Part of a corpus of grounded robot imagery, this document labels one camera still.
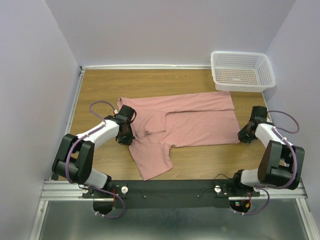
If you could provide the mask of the pink printed t shirt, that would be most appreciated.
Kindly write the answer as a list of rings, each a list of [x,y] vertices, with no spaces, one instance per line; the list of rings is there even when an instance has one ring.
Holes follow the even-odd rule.
[[[172,147],[239,143],[239,123],[230,92],[202,92],[146,98],[120,97],[118,108],[136,111],[129,146],[144,181],[173,168]]]

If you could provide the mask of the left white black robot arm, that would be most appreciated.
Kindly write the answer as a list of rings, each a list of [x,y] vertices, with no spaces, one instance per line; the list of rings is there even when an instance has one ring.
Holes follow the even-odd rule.
[[[95,150],[111,139],[127,146],[135,139],[131,124],[137,112],[127,105],[113,112],[114,115],[102,118],[97,126],[86,132],[63,136],[51,168],[55,175],[72,184],[93,187],[101,198],[112,191],[112,177],[93,168]]]

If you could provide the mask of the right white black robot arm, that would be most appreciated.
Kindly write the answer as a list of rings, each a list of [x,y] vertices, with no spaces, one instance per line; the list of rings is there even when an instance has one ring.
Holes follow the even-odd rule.
[[[280,113],[291,118],[296,130],[287,130],[276,126],[269,113]],[[298,121],[290,114],[279,110],[267,110],[264,106],[253,106],[248,123],[238,132],[240,142],[251,144],[259,140],[265,147],[258,168],[241,169],[233,175],[230,191],[241,196],[257,188],[295,190],[300,182],[305,150],[292,144],[280,132],[296,134],[300,131]]]

